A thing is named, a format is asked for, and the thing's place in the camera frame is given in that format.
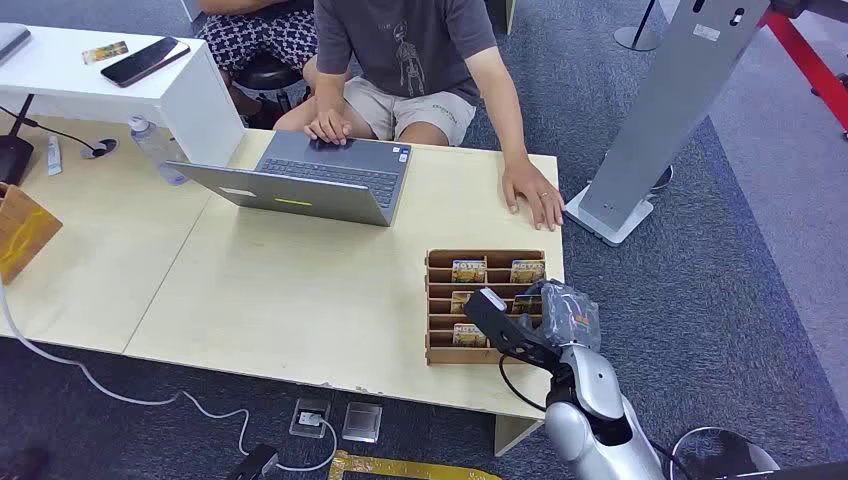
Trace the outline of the person's right hand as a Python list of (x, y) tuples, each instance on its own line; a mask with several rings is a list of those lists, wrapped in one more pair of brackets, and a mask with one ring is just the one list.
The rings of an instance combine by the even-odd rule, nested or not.
[(304, 127), (304, 132), (311, 140), (345, 145), (353, 133), (353, 126), (335, 109), (328, 109), (319, 111), (316, 117)]

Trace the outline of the person's left hand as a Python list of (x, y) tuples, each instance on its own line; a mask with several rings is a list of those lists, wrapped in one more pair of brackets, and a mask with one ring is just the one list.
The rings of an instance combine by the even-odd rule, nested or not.
[(546, 226), (550, 231), (555, 231), (563, 224), (565, 202), (560, 191), (527, 156), (505, 158), (502, 187), (506, 204), (513, 214), (519, 210), (518, 198), (525, 200), (536, 230)]

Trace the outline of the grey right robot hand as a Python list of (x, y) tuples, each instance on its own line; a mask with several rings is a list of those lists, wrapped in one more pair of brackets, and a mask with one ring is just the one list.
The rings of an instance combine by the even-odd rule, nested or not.
[(540, 280), (526, 293), (540, 297), (541, 322), (535, 330), (549, 345), (600, 350), (599, 305), (587, 294), (556, 279)]

